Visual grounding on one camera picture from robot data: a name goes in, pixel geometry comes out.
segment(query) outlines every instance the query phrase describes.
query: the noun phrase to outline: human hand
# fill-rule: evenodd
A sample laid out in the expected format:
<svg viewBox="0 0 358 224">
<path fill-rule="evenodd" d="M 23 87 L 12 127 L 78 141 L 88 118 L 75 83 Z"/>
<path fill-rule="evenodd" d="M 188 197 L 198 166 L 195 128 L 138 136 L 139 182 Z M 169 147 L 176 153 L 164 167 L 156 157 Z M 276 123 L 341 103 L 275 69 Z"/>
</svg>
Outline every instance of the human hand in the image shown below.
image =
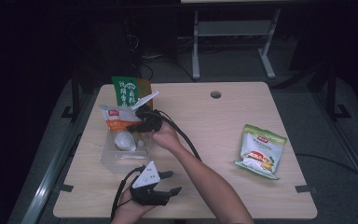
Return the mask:
<svg viewBox="0 0 358 224">
<path fill-rule="evenodd" d="M 111 224 L 133 224 L 136 223 L 148 211 L 155 208 L 155 205 L 142 206 L 131 199 L 129 189 L 125 189 L 118 202 L 115 218 Z"/>
<path fill-rule="evenodd" d="M 145 133 L 145 135 L 151 137 L 159 146 L 169 151 L 182 146 L 176 130 L 165 121 L 162 122 L 158 132 Z"/>
</svg>

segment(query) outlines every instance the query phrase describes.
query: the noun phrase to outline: person's arm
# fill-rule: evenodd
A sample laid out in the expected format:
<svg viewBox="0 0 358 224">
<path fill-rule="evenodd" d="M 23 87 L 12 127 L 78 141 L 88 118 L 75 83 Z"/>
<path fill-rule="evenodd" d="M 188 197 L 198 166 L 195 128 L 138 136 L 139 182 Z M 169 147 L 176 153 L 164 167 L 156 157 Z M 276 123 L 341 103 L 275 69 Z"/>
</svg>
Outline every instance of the person's arm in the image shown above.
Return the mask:
<svg viewBox="0 0 358 224">
<path fill-rule="evenodd" d="M 200 196 L 220 223 L 254 223 L 235 189 L 221 175 L 184 148 L 176 131 L 169 124 L 163 122 L 159 132 L 149 135 L 179 160 Z"/>
</svg>

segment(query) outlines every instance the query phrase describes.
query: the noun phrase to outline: table surface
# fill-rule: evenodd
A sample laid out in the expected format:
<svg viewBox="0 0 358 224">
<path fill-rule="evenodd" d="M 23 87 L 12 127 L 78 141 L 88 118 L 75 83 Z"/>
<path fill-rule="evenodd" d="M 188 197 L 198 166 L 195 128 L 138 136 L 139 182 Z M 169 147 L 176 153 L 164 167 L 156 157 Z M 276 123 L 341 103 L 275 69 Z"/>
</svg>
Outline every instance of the table surface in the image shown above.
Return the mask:
<svg viewBox="0 0 358 224">
<path fill-rule="evenodd" d="M 152 90 L 159 91 L 154 108 L 166 112 L 186 133 L 203 162 L 233 186 L 253 218 L 316 217 L 310 193 L 296 192 L 295 186 L 306 185 L 306 181 L 290 139 L 276 172 L 280 180 L 256 175 L 233 163 L 241 158 L 241 131 L 247 123 L 288 137 L 265 83 L 152 84 Z M 222 96 L 214 99 L 212 91 L 220 91 Z M 125 175 L 113 174 L 101 163 L 107 127 L 98 105 L 116 104 L 114 86 L 103 86 L 64 181 L 73 189 L 61 191 L 53 211 L 56 217 L 110 217 L 119 182 Z M 174 171 L 173 177 L 162 180 L 157 190 L 183 188 L 166 206 L 155 208 L 145 217 L 214 217 L 171 153 L 153 145 L 150 156 L 160 171 Z"/>
</svg>

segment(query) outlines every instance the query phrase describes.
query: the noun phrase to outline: black cable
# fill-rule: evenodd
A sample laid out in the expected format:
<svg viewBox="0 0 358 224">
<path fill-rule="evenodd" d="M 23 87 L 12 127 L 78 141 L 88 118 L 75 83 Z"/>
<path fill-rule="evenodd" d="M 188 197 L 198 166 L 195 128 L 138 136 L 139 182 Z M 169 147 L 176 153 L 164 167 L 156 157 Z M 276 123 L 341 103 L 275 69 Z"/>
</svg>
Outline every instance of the black cable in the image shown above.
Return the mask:
<svg viewBox="0 0 358 224">
<path fill-rule="evenodd" d="M 333 161 L 333 160 L 330 160 L 328 158 L 325 158 L 325 157 L 320 157 L 320 156 L 316 156 L 316 155 L 311 155 L 311 154 L 304 154 L 304 153 L 295 153 L 296 156 L 304 156 L 304 157 L 312 157 L 312 158 L 316 158 L 316 159 L 319 159 L 319 160 L 323 160 L 323 161 L 329 161 L 329 162 L 332 162 L 334 163 L 335 165 L 338 165 L 338 166 L 341 166 L 349 171 L 351 171 L 353 174 L 355 175 L 358 175 L 358 171 L 351 168 L 350 166 L 346 165 L 346 164 L 343 164 L 343 163 L 340 163 L 338 161 Z"/>
<path fill-rule="evenodd" d="M 148 114 L 148 115 L 153 115 L 155 117 L 158 117 L 158 118 L 161 118 L 163 119 L 165 122 L 167 122 L 168 124 L 170 124 L 180 135 L 182 135 L 182 137 L 186 140 L 186 142 L 188 143 L 188 145 L 190 146 L 191 148 L 191 151 L 193 152 L 194 156 L 199 160 L 199 161 L 202 161 L 201 160 L 201 157 L 199 155 L 199 153 L 197 152 L 196 148 L 194 147 L 193 143 L 190 141 L 190 139 L 187 137 L 187 135 L 182 132 L 182 130 L 180 130 L 180 128 L 175 124 L 175 122 L 173 122 L 173 120 L 171 120 L 171 118 L 167 119 L 165 118 L 164 116 L 160 115 L 160 114 L 157 114 L 157 113 L 153 113 L 153 112 L 147 112 L 145 111 L 144 112 L 145 114 Z"/>
<path fill-rule="evenodd" d="M 170 116 L 168 116 L 167 113 L 165 113 L 164 111 L 161 111 L 161 110 L 157 110 L 157 111 L 158 111 L 159 113 L 163 114 L 165 117 L 167 117 L 168 119 L 170 119 L 170 120 L 173 122 L 173 120 L 171 119 Z"/>
<path fill-rule="evenodd" d="M 190 41 L 185 42 L 185 44 L 178 47 L 177 52 L 184 51 L 185 49 L 189 49 L 193 47 L 194 40 L 192 37 L 189 37 Z"/>
<path fill-rule="evenodd" d="M 150 66 L 147 66 L 144 63 L 141 63 L 139 65 L 144 66 L 144 67 L 146 67 L 146 68 L 148 68 L 150 70 L 150 77 L 148 78 L 148 80 L 150 81 L 152 79 L 153 75 L 154 75 L 153 69 Z"/>
<path fill-rule="evenodd" d="M 115 217 L 115 214 L 116 214 L 116 211 L 117 209 L 125 204 L 125 203 L 128 203 L 130 200 L 118 205 L 118 200 L 120 199 L 120 196 L 121 196 L 121 192 L 123 191 L 124 187 L 126 186 L 126 182 L 127 182 L 127 179 L 135 172 L 142 172 L 143 170 L 145 169 L 145 166 L 141 166 L 141 167 L 138 167 L 138 168 L 135 168 L 133 170 L 131 170 L 127 175 L 126 177 L 121 180 L 120 182 L 120 186 L 118 187 L 118 190 L 117 190 L 117 193 L 116 193 L 116 196 L 115 196 L 115 200 L 113 201 L 113 205 L 112 205 L 112 212 L 110 214 L 110 220 L 112 221 L 113 218 Z"/>
<path fill-rule="evenodd" d="M 162 61 L 162 62 L 146 62 L 146 63 L 172 63 L 172 64 L 174 64 L 174 65 L 176 65 L 176 66 L 178 66 L 179 68 L 182 68 L 182 70 L 184 70 L 185 71 L 185 73 L 191 78 L 191 80 L 192 81 L 194 81 L 194 79 L 193 79 L 193 77 L 190 75 L 190 73 L 182 66 L 182 65 L 180 65 L 179 63 L 175 63 L 175 62 L 170 62 L 170 61 Z"/>
</svg>

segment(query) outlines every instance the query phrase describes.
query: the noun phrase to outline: food package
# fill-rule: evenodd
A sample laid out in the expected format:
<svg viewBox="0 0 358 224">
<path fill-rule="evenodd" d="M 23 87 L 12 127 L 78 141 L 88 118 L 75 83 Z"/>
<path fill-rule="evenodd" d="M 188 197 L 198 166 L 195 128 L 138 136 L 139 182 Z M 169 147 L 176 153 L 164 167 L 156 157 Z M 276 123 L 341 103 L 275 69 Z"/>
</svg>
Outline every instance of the food package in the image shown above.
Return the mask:
<svg viewBox="0 0 358 224">
<path fill-rule="evenodd" d="M 130 133 L 127 126 L 139 124 L 142 121 L 135 116 L 135 111 L 127 106 L 99 105 L 103 112 L 103 118 L 113 138 L 117 148 L 124 151 L 135 151 L 140 139 L 138 133 Z"/>
<path fill-rule="evenodd" d="M 150 81 L 136 77 L 112 77 L 115 86 L 117 105 L 132 106 L 138 102 L 139 98 L 152 93 Z M 153 108 L 153 100 L 147 102 Z"/>
<path fill-rule="evenodd" d="M 271 179 L 275 175 L 287 138 L 246 124 L 243 128 L 241 157 L 235 164 Z"/>
</svg>

